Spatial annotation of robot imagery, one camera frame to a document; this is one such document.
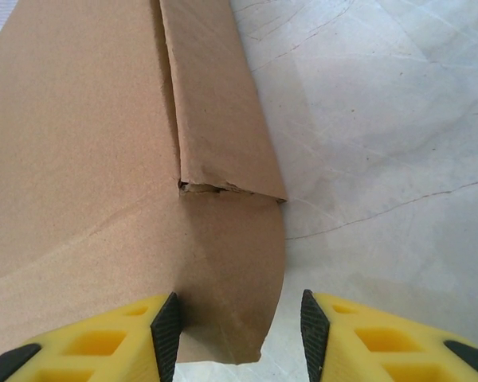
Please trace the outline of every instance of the brown cardboard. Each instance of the brown cardboard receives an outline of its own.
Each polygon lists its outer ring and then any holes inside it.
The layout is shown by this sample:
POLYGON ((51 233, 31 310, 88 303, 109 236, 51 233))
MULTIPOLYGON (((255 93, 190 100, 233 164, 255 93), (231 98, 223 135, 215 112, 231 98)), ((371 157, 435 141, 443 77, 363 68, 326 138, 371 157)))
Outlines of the brown cardboard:
POLYGON ((181 361, 258 360, 284 198, 228 2, 20 0, 0 33, 0 353, 175 290, 181 361))

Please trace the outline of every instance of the cardboard box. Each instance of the cardboard box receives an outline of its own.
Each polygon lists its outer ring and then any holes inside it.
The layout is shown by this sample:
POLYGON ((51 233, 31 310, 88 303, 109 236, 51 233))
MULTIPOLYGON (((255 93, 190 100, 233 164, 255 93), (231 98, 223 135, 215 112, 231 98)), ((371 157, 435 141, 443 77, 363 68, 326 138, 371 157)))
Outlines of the cardboard box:
POLYGON ((257 361, 285 197, 226 0, 20 0, 0 33, 0 353, 175 290, 181 361, 257 361))

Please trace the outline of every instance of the white floor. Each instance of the white floor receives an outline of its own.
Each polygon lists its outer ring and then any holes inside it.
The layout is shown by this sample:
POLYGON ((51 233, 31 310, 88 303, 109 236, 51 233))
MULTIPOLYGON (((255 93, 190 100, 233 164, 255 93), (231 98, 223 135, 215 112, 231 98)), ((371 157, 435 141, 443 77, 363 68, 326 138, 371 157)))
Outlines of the white floor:
POLYGON ((288 268, 261 362, 175 380, 308 380, 305 288, 478 344, 478 0, 232 3, 290 196, 288 268))

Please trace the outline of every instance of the yellow plastic part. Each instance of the yellow plastic part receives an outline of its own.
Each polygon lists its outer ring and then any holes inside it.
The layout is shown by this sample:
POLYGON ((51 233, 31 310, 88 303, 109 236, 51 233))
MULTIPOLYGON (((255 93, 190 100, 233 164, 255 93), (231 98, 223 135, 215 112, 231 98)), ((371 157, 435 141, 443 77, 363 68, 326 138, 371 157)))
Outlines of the yellow plastic part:
POLYGON ((347 301, 313 294, 330 321, 321 382, 478 382, 444 345, 465 338, 347 301))
POLYGON ((158 382, 151 323, 167 295, 31 338, 42 350, 7 382, 158 382))

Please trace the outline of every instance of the black rubber pad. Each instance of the black rubber pad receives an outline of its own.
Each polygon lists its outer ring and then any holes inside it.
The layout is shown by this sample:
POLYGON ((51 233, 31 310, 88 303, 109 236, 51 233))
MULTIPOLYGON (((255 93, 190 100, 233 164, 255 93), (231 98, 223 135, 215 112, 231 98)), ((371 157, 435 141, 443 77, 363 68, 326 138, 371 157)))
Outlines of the black rubber pad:
POLYGON ((320 309, 311 290, 305 290, 301 302, 301 337, 310 382, 320 382, 330 322, 320 309))
POLYGON ((30 358, 41 350, 39 344, 28 344, 21 348, 10 350, 0 356, 0 382, 5 382, 21 366, 26 364, 30 358))
POLYGON ((182 317, 179 300, 172 293, 151 324, 152 341, 158 364, 159 380, 174 379, 178 341, 182 332, 182 317))
POLYGON ((478 372, 478 349, 458 341, 445 341, 448 349, 478 372))

